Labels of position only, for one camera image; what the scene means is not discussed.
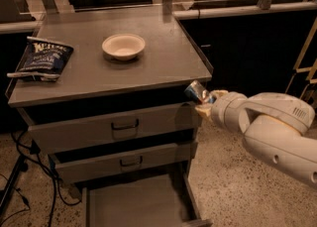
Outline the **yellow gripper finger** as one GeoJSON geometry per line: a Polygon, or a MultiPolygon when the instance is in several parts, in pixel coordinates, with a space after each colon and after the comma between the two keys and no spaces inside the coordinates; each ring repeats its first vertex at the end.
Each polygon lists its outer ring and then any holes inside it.
{"type": "Polygon", "coordinates": [[[215,99],[218,99],[226,94],[228,94],[229,91],[228,90],[212,90],[210,92],[210,95],[215,98],[215,99]]]}
{"type": "Polygon", "coordinates": [[[196,112],[206,121],[212,120],[212,104],[201,104],[196,105],[195,110],[196,112]]]}

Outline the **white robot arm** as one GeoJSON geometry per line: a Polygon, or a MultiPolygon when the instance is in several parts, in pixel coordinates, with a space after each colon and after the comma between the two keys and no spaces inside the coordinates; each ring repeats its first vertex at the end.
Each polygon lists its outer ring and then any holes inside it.
{"type": "Polygon", "coordinates": [[[309,104],[282,93],[247,97],[219,90],[212,95],[212,103],[196,106],[202,118],[227,131],[241,133],[247,152],[317,188],[317,140],[305,136],[315,118],[309,104]]]}

